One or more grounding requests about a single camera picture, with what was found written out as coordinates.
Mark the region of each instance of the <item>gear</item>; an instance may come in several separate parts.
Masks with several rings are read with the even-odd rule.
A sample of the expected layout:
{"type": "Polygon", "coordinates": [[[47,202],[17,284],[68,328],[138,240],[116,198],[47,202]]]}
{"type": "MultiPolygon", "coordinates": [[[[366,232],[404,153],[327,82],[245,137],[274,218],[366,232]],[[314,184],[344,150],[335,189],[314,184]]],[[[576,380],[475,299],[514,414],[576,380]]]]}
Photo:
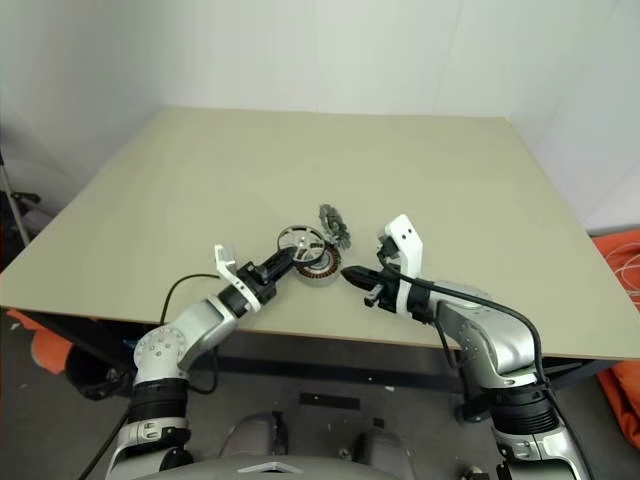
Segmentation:
{"type": "Polygon", "coordinates": [[[343,250],[351,246],[351,234],[338,210],[329,204],[320,205],[320,222],[327,239],[343,250]]]}

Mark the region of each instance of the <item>orange bag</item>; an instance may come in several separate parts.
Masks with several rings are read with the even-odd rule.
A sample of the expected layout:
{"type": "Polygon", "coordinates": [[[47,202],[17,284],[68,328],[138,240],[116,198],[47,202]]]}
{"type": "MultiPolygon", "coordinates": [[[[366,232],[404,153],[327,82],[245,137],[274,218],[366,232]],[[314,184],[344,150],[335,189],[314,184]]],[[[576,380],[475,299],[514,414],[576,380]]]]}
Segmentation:
{"type": "MultiPolygon", "coordinates": [[[[593,239],[627,291],[640,290],[640,229],[593,239]]],[[[640,296],[632,296],[640,310],[640,296]]],[[[598,380],[629,442],[640,448],[640,361],[620,362],[598,380]]]]}
{"type": "Polygon", "coordinates": [[[20,320],[27,330],[35,331],[33,340],[31,341],[31,356],[33,360],[51,373],[58,374],[64,372],[67,355],[69,355],[73,344],[60,335],[47,330],[39,323],[34,322],[18,310],[12,308],[7,312],[7,315],[16,320],[20,320]]]}

